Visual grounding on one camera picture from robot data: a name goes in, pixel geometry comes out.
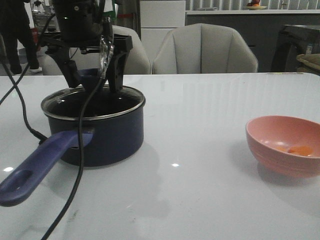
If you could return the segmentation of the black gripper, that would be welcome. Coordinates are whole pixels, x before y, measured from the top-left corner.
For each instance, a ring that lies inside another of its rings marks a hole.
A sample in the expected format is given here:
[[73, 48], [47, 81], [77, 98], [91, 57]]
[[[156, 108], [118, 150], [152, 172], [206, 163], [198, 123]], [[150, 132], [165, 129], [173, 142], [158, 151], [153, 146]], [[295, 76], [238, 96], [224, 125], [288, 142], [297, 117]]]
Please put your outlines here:
[[70, 49], [76, 48], [82, 54], [103, 51], [101, 37], [111, 42], [115, 52], [106, 72], [111, 92], [123, 87], [123, 76], [129, 52], [133, 48], [130, 36], [114, 33], [115, 19], [113, 0], [53, 0], [54, 17], [59, 30], [42, 33], [40, 45], [46, 46], [46, 54], [56, 63], [69, 88], [80, 84], [76, 62], [70, 58]]

